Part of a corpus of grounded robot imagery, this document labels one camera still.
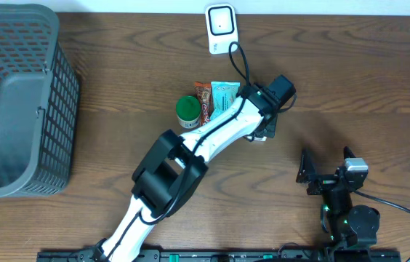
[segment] blue package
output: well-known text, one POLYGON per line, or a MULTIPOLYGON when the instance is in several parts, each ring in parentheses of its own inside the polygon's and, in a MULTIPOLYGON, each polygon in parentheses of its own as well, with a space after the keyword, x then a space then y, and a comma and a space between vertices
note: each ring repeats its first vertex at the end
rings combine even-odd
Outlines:
POLYGON ((239 82, 212 82, 213 113, 210 120, 226 111, 236 99, 239 82))

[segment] wooden tabletop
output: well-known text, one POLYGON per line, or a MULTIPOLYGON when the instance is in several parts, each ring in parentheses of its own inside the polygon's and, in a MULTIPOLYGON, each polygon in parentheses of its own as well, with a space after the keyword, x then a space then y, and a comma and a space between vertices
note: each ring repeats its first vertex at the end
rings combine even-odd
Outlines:
MULTIPOLYGON (((109 237, 129 205, 131 174, 195 81, 243 81, 208 51, 204 15, 59 14, 60 42, 82 75, 71 181, 46 198, 0 199, 0 261, 79 249, 109 237)), ((189 202, 146 243, 166 249, 319 245, 320 196, 295 183, 302 147, 334 172, 350 146, 370 166, 363 192, 410 208, 410 17, 239 15, 253 82, 279 74, 298 99, 264 143, 238 140, 209 165, 189 202)), ((410 215, 381 213, 376 247, 410 256, 410 215)))

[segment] red wrapper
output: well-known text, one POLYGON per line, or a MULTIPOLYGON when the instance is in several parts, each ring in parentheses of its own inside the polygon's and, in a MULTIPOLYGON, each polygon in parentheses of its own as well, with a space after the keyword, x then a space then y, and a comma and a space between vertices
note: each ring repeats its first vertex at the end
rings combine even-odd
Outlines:
POLYGON ((212 115, 212 85, 196 82, 196 94, 201 106, 200 126, 210 122, 212 115))

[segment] gray basket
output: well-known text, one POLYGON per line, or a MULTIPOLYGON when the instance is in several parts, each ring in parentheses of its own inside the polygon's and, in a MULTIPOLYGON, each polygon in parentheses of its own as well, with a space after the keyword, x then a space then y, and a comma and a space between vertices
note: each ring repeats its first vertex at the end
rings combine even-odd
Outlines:
POLYGON ((59 26, 41 5, 0 4, 0 197, 55 194, 68 183, 79 83, 59 26))

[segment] white background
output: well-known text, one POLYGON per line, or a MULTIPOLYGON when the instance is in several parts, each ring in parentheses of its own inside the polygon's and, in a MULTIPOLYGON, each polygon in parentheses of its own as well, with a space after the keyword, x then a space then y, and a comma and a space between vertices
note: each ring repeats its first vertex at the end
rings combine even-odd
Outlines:
POLYGON ((0 0, 48 6, 56 12, 204 13, 227 2, 239 14, 410 15, 410 0, 0 0))

